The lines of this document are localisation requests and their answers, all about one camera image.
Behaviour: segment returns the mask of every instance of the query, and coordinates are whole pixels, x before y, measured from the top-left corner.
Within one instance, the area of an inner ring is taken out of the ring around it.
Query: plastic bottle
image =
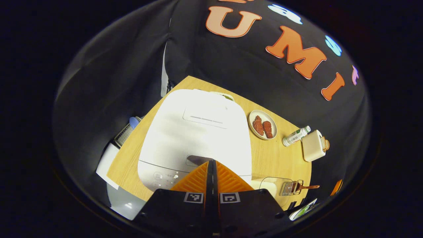
[[[285,137],[282,140],[282,143],[284,146],[288,147],[292,145],[293,143],[299,141],[301,138],[306,136],[311,131],[309,126],[306,126],[305,128],[298,129],[294,131],[291,135]]]

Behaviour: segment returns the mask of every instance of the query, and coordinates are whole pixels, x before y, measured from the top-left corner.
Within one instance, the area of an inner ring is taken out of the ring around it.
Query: wooden table
[[[301,142],[294,143],[289,147],[282,144],[282,138],[297,130],[298,127],[246,98],[191,76],[182,80],[171,92],[178,89],[201,89],[230,94],[235,102],[242,107],[246,116],[256,109],[269,114],[277,125],[276,138],[262,140],[250,130],[253,180],[265,177],[282,177],[292,180],[302,179],[304,186],[310,184],[311,163],[303,159]],[[107,173],[107,176],[120,187],[145,201],[152,196],[153,192],[146,188],[138,177],[138,159],[148,128],[165,98],[166,96],[147,113],[134,129],[119,150]],[[282,208],[286,210],[293,201],[297,201],[296,206],[298,206],[306,195],[307,189],[304,189],[299,195],[284,197],[287,203]]]

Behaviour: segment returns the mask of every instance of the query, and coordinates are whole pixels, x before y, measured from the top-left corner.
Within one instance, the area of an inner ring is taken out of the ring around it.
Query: wooden spatula
[[[315,188],[320,188],[320,185],[313,185],[313,186],[303,186],[301,184],[299,184],[298,182],[294,182],[292,185],[292,193],[298,192],[301,189],[315,189]]]

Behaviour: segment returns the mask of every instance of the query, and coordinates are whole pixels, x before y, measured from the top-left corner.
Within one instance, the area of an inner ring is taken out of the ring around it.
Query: paper
[[[104,151],[103,156],[100,159],[99,166],[97,167],[97,170],[96,170],[96,173],[115,189],[118,189],[119,185],[113,182],[109,177],[107,177],[107,172],[109,171],[109,168],[112,165],[112,162],[115,159],[118,152],[119,152],[118,148],[116,148],[113,144],[109,144],[106,150]]]

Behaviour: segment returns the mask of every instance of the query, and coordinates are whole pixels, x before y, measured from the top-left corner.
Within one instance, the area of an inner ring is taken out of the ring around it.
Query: plate
[[[263,139],[263,140],[271,140],[271,139],[266,137],[265,133],[261,136],[253,128],[253,122],[254,122],[254,119],[255,119],[256,116],[259,116],[261,118],[261,122],[269,121],[270,124],[272,124],[273,138],[271,138],[271,139],[274,139],[277,135],[277,127],[276,127],[275,121],[267,113],[265,113],[261,110],[254,110],[254,111],[250,112],[250,114],[248,116],[248,125],[250,126],[250,129],[253,131],[254,135],[258,136],[260,139]]]

